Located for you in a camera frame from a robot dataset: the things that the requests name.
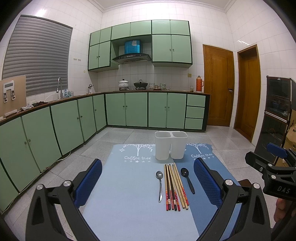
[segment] white tree print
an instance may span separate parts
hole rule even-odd
[[[200,150],[198,149],[199,146],[203,146],[203,147],[206,147],[207,149],[209,149],[207,144],[205,144],[205,143],[188,143],[186,145],[194,146],[199,152],[200,152]]]
[[[137,147],[137,156],[139,156],[139,150],[142,148],[142,147],[147,147],[148,149],[150,149],[150,152],[153,150],[152,147],[155,146],[155,144],[125,144],[123,147],[127,147],[127,146],[135,146]]]

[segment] red thermos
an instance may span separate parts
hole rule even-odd
[[[200,77],[200,75],[196,78],[196,91],[201,92],[202,87],[204,86],[204,81]]]

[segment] spoon handle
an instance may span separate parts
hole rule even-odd
[[[162,198],[163,198],[163,187],[161,185],[161,180],[159,179],[159,183],[160,183],[160,188],[159,188],[159,199],[158,202],[161,202]]]
[[[192,185],[192,183],[191,183],[189,177],[187,177],[187,181],[188,181],[188,184],[189,184],[189,187],[190,187],[191,192],[192,192],[193,194],[195,194],[194,187],[193,187],[193,185]]]

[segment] white tile wall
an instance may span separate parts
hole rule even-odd
[[[196,87],[196,77],[204,79],[202,44],[214,45],[234,51],[232,33],[224,12],[181,3],[147,3],[117,8],[103,13],[101,28],[140,20],[179,19],[188,20],[191,31],[193,65],[189,68],[154,67],[151,62],[119,65],[118,70],[98,74],[98,90],[118,90],[118,81],[123,78],[130,82],[142,79],[145,82],[166,83],[171,90],[189,90]],[[144,45],[143,52],[151,53],[151,46]]]
[[[88,90],[88,85],[92,84],[97,91],[97,73],[88,72],[87,64],[90,33],[101,28],[102,12],[88,0],[33,0],[15,18],[0,42],[0,76],[10,36],[21,14],[48,18],[73,27],[68,63],[68,88],[75,94],[83,94]],[[54,92],[29,96],[27,102],[44,101],[52,93]],[[57,98],[58,95],[54,94],[46,101]]]
[[[227,11],[234,40],[235,93],[231,126],[238,98],[237,51],[257,44],[261,69],[259,114],[252,143],[257,144],[266,101],[266,75],[296,80],[296,43],[278,15],[263,0],[236,0]]]

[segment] ceiling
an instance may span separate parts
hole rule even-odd
[[[127,3],[138,3],[140,4],[141,1],[131,1],[131,0],[95,0],[99,5],[101,5],[101,7],[105,10],[105,9],[109,9],[112,8],[116,5],[123,5],[123,4],[127,4]],[[208,4],[208,5],[212,5],[221,9],[224,9],[225,6],[227,5],[227,3],[231,1],[231,0],[190,0],[190,2],[196,2],[196,3],[202,3],[202,4]]]

